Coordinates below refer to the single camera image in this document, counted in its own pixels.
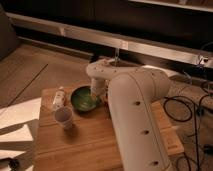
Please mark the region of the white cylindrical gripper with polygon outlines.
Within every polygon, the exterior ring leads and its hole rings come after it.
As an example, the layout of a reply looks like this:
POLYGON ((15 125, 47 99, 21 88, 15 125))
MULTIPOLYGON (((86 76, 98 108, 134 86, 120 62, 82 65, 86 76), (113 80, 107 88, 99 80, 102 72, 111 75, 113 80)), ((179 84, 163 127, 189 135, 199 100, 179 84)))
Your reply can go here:
POLYGON ((106 81, 104 79, 91 79, 91 95, 104 98, 106 95, 106 81))

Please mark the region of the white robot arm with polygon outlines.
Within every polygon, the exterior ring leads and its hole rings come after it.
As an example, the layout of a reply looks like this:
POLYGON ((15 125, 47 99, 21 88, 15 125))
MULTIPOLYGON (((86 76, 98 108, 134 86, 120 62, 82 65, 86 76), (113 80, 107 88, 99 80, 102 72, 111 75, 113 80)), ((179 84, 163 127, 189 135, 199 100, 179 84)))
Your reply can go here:
POLYGON ((159 69, 89 64, 91 94, 107 95, 124 171, 173 171, 151 104, 167 95, 170 79, 159 69))

